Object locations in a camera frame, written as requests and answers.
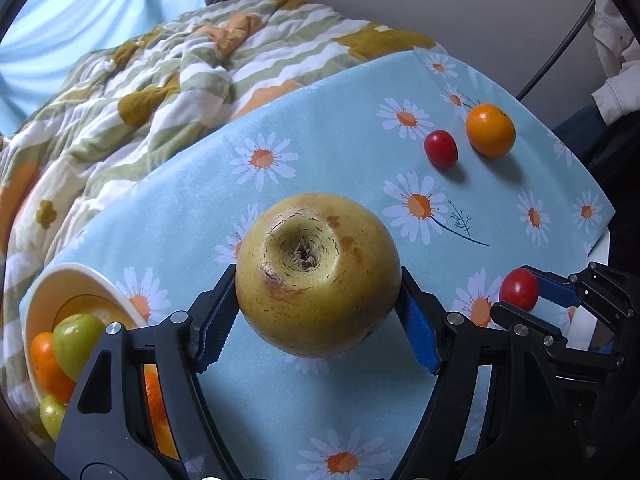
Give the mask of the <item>red cherry tomato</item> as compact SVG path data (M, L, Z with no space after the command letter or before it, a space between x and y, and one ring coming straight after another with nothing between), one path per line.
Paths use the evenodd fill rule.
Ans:
M429 133L424 140L424 151L428 160L440 169L449 169L458 161L457 143L445 130Z
M499 300L512 304L524 311L531 311L539 297L539 285L536 276L527 269L511 271L502 281Z

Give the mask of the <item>small orange mandarin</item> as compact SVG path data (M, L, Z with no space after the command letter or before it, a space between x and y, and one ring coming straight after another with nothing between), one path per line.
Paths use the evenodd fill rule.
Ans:
M148 402L154 438L160 452L178 460L179 455L168 425L165 405L160 391L156 366L145 364L143 367L146 402Z

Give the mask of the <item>small green apple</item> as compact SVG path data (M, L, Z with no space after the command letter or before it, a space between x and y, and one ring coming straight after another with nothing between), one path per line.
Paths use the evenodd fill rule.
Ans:
M58 440L65 413L66 406L58 402L54 396L45 396L40 402L39 415L42 426L54 442Z

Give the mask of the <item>large orange mandarin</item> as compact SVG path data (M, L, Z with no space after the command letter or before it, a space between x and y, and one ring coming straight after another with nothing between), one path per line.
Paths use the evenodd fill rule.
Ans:
M43 332L35 336L29 349L30 359L40 386L62 404L72 397L75 382L58 364L55 357L53 334Z

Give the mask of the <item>yellow pear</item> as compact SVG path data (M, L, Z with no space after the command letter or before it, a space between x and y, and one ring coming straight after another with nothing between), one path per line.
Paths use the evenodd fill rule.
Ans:
M400 282L384 223L335 194L280 200L255 220L236 256L236 298L248 325L305 359L343 353L375 332Z

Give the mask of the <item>orange round fruit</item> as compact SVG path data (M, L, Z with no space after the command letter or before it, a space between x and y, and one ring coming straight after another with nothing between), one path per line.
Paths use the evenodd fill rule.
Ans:
M469 111L465 130L474 150L488 158L508 154L516 139L511 118L501 108L488 103L477 105Z

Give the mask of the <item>green striped floral quilt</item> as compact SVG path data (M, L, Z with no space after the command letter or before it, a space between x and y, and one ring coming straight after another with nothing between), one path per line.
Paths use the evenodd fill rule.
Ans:
M93 51L1 141L1 391L28 416L18 306L101 210L180 151L251 110L360 63L424 48L418 32L309 0L230 0Z

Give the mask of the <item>blue window cloth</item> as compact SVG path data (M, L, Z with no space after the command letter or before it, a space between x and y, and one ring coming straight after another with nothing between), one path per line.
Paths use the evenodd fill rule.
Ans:
M1 132L12 136L60 91L83 55L202 6L204 0L27 0L1 41Z

